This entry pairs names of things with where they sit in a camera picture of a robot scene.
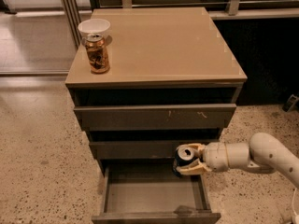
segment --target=open drawer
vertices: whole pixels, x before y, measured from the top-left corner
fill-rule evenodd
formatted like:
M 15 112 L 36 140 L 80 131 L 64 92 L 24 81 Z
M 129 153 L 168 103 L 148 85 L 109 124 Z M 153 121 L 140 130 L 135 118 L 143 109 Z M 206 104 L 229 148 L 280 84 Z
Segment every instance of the open drawer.
M 172 163 L 123 163 L 106 168 L 94 224 L 216 223 L 200 176 L 176 177 Z
M 225 128 L 235 104 L 79 106 L 83 131 Z

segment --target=can lid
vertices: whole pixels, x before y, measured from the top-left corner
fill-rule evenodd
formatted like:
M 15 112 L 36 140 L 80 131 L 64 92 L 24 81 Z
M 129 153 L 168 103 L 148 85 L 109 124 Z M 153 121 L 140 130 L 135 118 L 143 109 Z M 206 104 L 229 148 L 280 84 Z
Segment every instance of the can lid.
M 86 40 L 89 42 L 98 42 L 103 39 L 101 34 L 88 34 Z

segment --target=cabinet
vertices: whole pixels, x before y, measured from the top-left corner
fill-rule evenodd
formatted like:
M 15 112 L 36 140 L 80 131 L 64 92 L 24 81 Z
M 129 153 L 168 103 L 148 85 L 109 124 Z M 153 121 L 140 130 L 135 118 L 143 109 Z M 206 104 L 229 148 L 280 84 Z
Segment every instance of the cabinet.
M 216 223 L 200 176 L 171 173 L 177 146 L 217 141 L 247 77 L 202 7 L 96 9 L 110 70 L 80 46 L 65 85 L 105 175 L 93 223 Z

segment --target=floor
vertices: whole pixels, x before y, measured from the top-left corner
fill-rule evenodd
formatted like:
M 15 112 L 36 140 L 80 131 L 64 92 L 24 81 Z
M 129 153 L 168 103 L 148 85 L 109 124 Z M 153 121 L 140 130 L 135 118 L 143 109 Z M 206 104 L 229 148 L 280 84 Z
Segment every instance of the floor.
M 64 16 L 0 14 L 0 44 L 3 70 L 67 69 L 75 55 Z M 91 216 L 99 214 L 103 177 L 64 79 L 0 77 L 1 224 L 92 224 Z M 297 108 L 241 105 L 221 141 L 248 142 L 258 132 L 272 134 L 299 157 Z M 291 218 L 294 186 L 278 172 L 230 170 L 203 178 L 212 211 L 221 213 L 217 224 L 278 224 Z M 298 193 L 294 208 L 298 213 Z

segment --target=white bowl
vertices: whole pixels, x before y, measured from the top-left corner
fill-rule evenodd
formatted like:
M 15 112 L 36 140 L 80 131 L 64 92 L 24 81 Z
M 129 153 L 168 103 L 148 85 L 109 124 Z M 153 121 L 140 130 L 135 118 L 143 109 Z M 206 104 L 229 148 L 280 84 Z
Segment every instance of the white bowl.
M 89 19 L 83 21 L 78 25 L 78 30 L 82 37 L 86 37 L 88 34 L 101 34 L 104 37 L 107 36 L 107 30 L 110 27 L 110 22 L 104 19 Z

